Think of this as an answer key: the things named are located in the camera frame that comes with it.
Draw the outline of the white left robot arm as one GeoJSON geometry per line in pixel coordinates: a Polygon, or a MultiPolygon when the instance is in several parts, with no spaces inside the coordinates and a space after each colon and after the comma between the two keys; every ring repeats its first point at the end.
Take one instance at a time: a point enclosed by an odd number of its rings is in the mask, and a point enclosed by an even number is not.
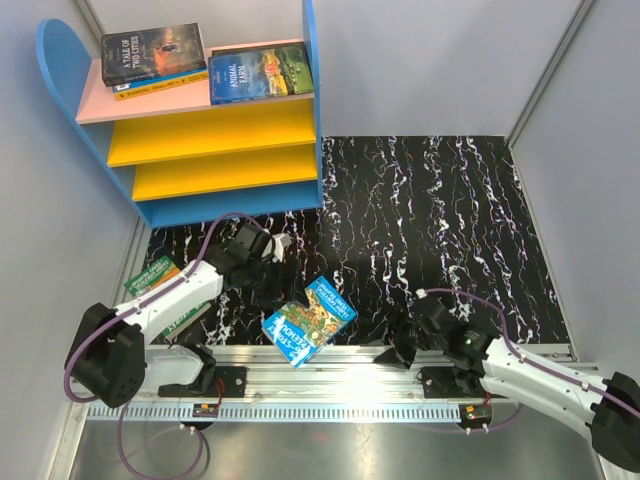
{"type": "Polygon", "coordinates": [[[204,242],[183,271],[146,294],[112,308],[89,307],[64,364],[66,395],[111,408],[143,388],[161,397],[223,395],[217,361],[207,348],[184,343],[157,351],[150,345],[173,321],[228,290],[247,290],[251,304],[268,310],[289,302],[307,305],[297,267],[286,258],[291,243],[286,233],[247,222],[229,240],[204,242]]]}

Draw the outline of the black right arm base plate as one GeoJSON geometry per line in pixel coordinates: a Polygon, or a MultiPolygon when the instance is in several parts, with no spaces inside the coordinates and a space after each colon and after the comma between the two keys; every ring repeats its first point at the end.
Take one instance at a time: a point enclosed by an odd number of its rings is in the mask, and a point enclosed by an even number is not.
{"type": "Polygon", "coordinates": [[[482,398],[487,395],[479,378],[457,367],[422,367],[417,378],[426,398],[482,398]]]}

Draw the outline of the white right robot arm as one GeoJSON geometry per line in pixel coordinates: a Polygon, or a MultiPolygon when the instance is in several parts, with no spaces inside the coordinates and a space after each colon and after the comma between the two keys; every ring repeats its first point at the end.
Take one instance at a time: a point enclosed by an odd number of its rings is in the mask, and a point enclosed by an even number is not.
{"type": "Polygon", "coordinates": [[[409,369],[420,351],[440,351],[453,364],[453,385],[465,397],[484,391],[517,401],[553,418],[590,441],[602,458],[639,470],[639,384],[620,372],[587,374],[515,346],[503,335],[453,317],[425,297],[389,319],[390,348],[375,363],[409,369]]]}

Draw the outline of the dark Tale Of Two Cities book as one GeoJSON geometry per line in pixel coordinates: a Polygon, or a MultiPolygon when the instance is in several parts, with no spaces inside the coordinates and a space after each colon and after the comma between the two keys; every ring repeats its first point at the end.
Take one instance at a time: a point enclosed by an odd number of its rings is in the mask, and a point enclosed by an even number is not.
{"type": "Polygon", "coordinates": [[[105,34],[101,76],[107,87],[204,69],[197,23],[105,34]]]}

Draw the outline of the blue treehouse paperback book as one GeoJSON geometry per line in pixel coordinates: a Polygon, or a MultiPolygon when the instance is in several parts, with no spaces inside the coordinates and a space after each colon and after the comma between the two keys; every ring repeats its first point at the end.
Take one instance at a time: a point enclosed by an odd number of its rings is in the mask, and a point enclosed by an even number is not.
{"type": "Polygon", "coordinates": [[[117,101],[136,98],[143,95],[189,85],[208,78],[206,69],[194,70],[177,75],[168,75],[154,79],[130,82],[112,87],[112,92],[117,101]]]}

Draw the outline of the green 104-Storey Treehouse book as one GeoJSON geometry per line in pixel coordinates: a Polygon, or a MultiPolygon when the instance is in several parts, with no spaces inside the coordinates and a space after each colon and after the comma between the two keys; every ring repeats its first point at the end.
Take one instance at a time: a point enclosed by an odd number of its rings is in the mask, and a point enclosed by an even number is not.
{"type": "MultiPolygon", "coordinates": [[[[124,283],[124,288],[132,297],[142,296],[157,286],[171,280],[177,276],[181,270],[175,263],[164,255],[159,260],[150,264],[146,269],[142,270],[138,275],[132,277],[124,283]]],[[[164,343],[173,342],[179,334],[191,326],[193,322],[198,320],[211,307],[210,302],[203,302],[180,317],[177,317],[159,334],[159,338],[164,343]]]]}

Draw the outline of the blue Animal Farm book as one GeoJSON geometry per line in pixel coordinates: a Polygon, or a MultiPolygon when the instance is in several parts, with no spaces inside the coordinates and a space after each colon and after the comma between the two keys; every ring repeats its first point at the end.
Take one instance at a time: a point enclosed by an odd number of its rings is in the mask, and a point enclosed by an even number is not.
{"type": "Polygon", "coordinates": [[[208,78],[212,105],[308,95],[315,90],[303,42],[213,51],[208,78]]]}

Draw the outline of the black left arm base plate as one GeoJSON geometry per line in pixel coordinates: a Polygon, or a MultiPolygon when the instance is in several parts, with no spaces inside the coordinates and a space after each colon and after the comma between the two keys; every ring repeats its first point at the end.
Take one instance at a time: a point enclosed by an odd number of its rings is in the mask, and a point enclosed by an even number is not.
{"type": "Polygon", "coordinates": [[[205,365],[190,383],[161,385],[158,396],[162,398],[223,398],[245,397],[248,369],[239,366],[205,365]]]}

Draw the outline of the blue 26-Storey Treehouse book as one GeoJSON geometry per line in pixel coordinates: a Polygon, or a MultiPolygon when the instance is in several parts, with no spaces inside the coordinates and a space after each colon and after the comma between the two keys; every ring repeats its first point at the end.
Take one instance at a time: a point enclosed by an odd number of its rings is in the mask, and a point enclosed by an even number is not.
{"type": "Polygon", "coordinates": [[[356,317],[356,311],[323,276],[305,288],[308,307],[289,302],[271,314],[262,328],[294,368],[304,365],[356,317]]]}

